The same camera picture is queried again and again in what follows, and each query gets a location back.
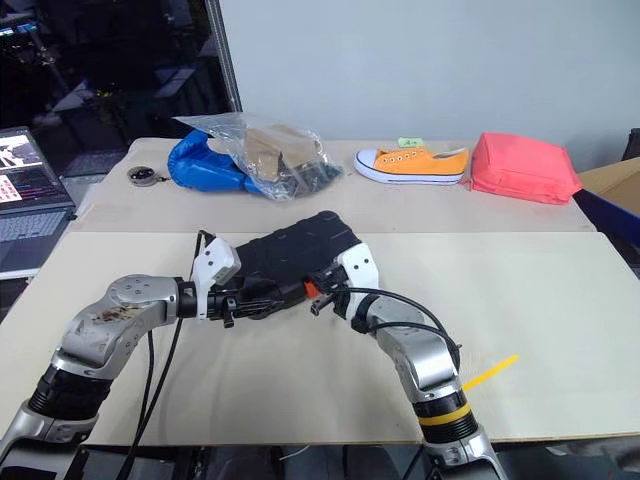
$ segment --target white shoe sole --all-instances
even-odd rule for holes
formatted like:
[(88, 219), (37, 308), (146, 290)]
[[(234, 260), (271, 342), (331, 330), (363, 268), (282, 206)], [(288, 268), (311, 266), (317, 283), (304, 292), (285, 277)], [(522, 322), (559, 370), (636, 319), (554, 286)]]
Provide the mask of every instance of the white shoe sole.
[(457, 175), (412, 175), (412, 174), (397, 174), (397, 173), (384, 173), (375, 170), (358, 159), (356, 153), (353, 159), (353, 166), (361, 175), (375, 180), (380, 183), (396, 183), (396, 184), (423, 184), (423, 185), (455, 185), (461, 179), (464, 173)]

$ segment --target laptop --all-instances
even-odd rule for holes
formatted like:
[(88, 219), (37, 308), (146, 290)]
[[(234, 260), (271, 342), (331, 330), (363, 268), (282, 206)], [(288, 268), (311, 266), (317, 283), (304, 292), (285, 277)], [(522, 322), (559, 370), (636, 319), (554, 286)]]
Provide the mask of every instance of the laptop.
[(0, 130), (0, 278), (40, 268), (74, 211), (29, 129)]

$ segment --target green tag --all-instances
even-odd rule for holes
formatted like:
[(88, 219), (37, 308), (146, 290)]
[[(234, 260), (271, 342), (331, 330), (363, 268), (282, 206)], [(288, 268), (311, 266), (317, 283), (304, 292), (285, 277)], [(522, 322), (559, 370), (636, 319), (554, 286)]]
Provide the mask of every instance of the green tag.
[(421, 147), (424, 145), (424, 142), (421, 138), (406, 138), (400, 137), (398, 138), (398, 146), (400, 148), (410, 148), (410, 147)]

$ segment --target tape measure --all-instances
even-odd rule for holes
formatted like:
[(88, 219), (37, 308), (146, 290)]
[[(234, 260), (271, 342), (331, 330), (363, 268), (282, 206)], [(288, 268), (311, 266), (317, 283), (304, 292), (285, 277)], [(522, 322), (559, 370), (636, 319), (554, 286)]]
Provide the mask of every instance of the tape measure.
[(136, 187), (150, 187), (158, 182), (166, 182), (168, 178), (160, 177), (153, 168), (150, 167), (133, 167), (127, 172), (129, 181)]

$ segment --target laptop keyboard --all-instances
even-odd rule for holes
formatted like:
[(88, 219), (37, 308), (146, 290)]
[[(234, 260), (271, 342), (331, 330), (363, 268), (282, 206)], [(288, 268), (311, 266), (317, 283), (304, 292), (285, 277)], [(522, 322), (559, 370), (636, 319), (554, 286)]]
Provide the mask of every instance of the laptop keyboard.
[(55, 232), (65, 214), (65, 211), (59, 211), (25, 215), (23, 217), (0, 218), (0, 242), (9, 242), (22, 238), (47, 237)]

